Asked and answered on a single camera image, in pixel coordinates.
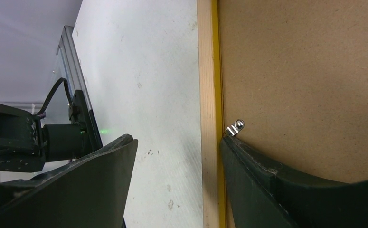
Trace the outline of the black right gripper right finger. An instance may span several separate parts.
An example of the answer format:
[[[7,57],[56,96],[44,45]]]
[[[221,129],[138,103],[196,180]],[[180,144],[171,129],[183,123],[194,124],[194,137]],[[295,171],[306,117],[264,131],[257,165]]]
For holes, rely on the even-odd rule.
[[[343,183],[271,159],[233,136],[220,150],[238,228],[368,228],[368,180]]]

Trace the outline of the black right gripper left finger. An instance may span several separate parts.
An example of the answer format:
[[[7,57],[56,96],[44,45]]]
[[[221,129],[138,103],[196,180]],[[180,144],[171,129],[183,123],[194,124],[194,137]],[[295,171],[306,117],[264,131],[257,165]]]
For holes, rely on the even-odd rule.
[[[103,148],[30,180],[0,183],[0,228],[123,228],[138,140]]]

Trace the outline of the small metal turn clip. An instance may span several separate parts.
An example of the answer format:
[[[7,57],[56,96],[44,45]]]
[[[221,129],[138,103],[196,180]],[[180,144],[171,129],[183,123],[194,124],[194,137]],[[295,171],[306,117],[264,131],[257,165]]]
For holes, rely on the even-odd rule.
[[[244,126],[245,122],[242,119],[237,119],[225,129],[224,134],[227,136],[236,136],[243,130]]]

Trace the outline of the yellow wooden picture frame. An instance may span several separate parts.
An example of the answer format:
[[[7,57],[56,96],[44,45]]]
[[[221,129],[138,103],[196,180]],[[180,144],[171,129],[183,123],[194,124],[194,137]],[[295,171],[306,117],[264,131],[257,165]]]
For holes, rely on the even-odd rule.
[[[223,135],[221,56],[216,0],[198,0],[203,226],[225,228],[226,189],[219,142]]]

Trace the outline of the brown cardboard backing board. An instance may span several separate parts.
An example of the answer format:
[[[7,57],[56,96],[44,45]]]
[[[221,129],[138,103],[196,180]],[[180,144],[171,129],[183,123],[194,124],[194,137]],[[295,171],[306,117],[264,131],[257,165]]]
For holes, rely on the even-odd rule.
[[[224,118],[293,169],[368,180],[368,0],[218,2]]]

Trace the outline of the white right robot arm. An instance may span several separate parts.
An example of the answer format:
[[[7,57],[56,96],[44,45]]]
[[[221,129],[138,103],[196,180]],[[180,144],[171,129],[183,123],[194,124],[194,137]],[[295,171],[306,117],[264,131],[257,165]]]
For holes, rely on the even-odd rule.
[[[124,134],[95,150],[80,124],[41,127],[0,104],[0,171],[42,171],[0,183],[0,228],[123,228],[138,141]],[[237,228],[368,228],[368,180],[343,183],[277,162],[233,135],[221,139]]]

